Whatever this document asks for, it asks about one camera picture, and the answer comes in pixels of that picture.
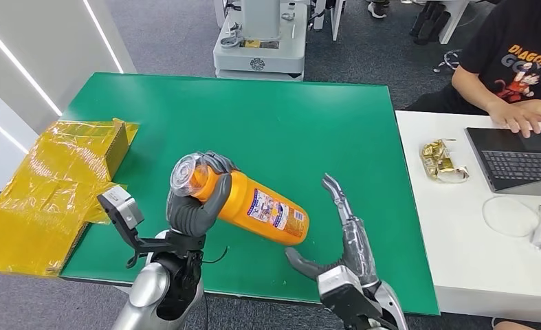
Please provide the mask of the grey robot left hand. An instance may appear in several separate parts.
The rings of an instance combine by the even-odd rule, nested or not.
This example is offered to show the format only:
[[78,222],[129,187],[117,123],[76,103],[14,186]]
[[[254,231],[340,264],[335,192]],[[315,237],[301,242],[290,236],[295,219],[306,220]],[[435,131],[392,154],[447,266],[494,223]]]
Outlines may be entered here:
[[204,157],[206,164],[219,175],[212,196],[202,203],[195,197],[177,196],[171,190],[166,202],[170,228],[189,237],[201,237],[214,225],[230,196],[231,173],[239,169],[232,160],[213,151],[206,152]]

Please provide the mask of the person's right hand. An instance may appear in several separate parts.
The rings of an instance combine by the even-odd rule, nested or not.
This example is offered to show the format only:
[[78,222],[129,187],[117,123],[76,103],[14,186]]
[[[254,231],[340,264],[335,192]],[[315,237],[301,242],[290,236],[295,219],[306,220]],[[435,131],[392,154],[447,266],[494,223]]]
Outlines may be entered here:
[[495,123],[508,127],[513,133],[521,133],[524,138],[529,138],[531,133],[541,132],[541,114],[537,105],[536,100],[513,104],[501,100],[490,102],[484,110]]

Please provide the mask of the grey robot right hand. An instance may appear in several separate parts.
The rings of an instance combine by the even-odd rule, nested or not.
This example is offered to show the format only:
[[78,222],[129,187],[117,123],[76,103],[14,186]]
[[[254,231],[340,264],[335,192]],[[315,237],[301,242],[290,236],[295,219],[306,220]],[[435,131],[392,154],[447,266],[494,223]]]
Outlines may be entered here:
[[337,261],[319,265],[303,258],[296,249],[287,247],[285,248],[287,260],[295,270],[312,280],[334,267],[344,265],[358,277],[362,287],[378,284],[380,279],[363,220],[353,214],[346,194],[335,178],[324,174],[322,186],[331,195],[340,217],[343,253]]

